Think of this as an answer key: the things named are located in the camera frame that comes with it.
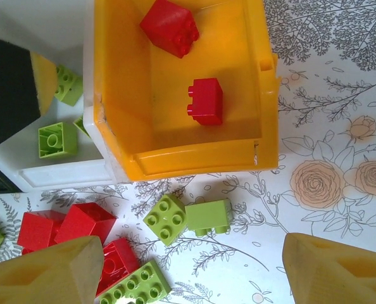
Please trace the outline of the yellow plastic bin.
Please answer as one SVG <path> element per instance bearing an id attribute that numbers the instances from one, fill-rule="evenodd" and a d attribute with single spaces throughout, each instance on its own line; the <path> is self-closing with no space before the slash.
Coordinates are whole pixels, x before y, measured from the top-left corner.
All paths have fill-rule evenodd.
<path id="1" fill-rule="evenodd" d="M 89 0 L 94 124 L 132 181 L 268 170 L 279 155 L 277 56 L 263 0 L 172 0 L 199 40 L 183 58 L 154 46 L 140 22 L 154 0 Z M 223 122 L 187 114 L 189 87 L 215 78 Z"/>

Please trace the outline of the red long lego brick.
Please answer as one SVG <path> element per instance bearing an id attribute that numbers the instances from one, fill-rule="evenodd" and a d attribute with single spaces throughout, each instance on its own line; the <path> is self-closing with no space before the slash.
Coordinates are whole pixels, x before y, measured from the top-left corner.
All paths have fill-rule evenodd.
<path id="1" fill-rule="evenodd" d="M 103 248 L 103 253 L 104 264 L 96 297 L 140 267 L 140 262 L 125 237 L 108 243 Z"/>

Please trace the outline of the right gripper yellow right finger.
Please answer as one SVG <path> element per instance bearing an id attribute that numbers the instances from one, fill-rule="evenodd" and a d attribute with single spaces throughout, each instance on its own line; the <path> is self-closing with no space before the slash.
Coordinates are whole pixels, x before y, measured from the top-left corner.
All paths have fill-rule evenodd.
<path id="1" fill-rule="evenodd" d="M 283 264 L 295 304 L 376 304 L 376 252 L 289 233 Z"/>

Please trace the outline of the red square lego brick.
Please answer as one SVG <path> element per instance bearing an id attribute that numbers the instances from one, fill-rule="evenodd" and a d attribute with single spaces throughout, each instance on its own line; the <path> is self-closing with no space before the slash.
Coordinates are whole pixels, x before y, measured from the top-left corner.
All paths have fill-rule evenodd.
<path id="1" fill-rule="evenodd" d="M 223 123 L 223 91 L 216 78 L 194 79 L 188 88 L 187 114 L 200 125 Z"/>
<path id="2" fill-rule="evenodd" d="M 54 237 L 64 243 L 83 236 L 98 236 L 101 244 L 106 241 L 116 217 L 96 203 L 73 204 Z"/>
<path id="3" fill-rule="evenodd" d="M 64 213 L 54 210 L 25 212 L 17 241 L 22 255 L 56 245 L 54 239 L 64 219 Z"/>
<path id="4" fill-rule="evenodd" d="M 140 27 L 152 44 L 178 58 L 187 55 L 199 39 L 191 11 L 169 0 L 155 0 Z"/>

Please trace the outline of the white plastic bin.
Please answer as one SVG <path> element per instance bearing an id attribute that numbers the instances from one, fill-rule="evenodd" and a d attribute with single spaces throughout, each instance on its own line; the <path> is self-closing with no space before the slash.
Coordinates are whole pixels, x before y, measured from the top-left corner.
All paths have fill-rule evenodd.
<path id="1" fill-rule="evenodd" d="M 76 105 L 53 100 L 48 112 L 0 144 L 0 172 L 21 191 L 103 186 L 127 182 L 93 121 L 94 0 L 0 0 L 0 39 L 35 51 L 84 79 Z M 78 151 L 39 158 L 38 130 L 82 118 Z"/>

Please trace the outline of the green long lego brick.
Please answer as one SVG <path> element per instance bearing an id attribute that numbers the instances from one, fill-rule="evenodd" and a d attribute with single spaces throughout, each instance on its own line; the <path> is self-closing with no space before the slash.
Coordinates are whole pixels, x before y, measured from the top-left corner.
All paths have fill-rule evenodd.
<path id="1" fill-rule="evenodd" d="M 98 296 L 99 304 L 116 304 L 131 298 L 135 304 L 150 304 L 167 296 L 171 287 L 154 259 L 120 279 Z"/>

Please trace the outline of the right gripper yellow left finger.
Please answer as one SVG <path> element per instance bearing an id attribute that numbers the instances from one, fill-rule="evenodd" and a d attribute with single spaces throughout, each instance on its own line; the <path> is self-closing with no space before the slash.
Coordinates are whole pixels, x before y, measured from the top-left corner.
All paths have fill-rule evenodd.
<path id="1" fill-rule="evenodd" d="M 0 263 L 0 304 L 94 304 L 103 246 L 85 236 Z"/>

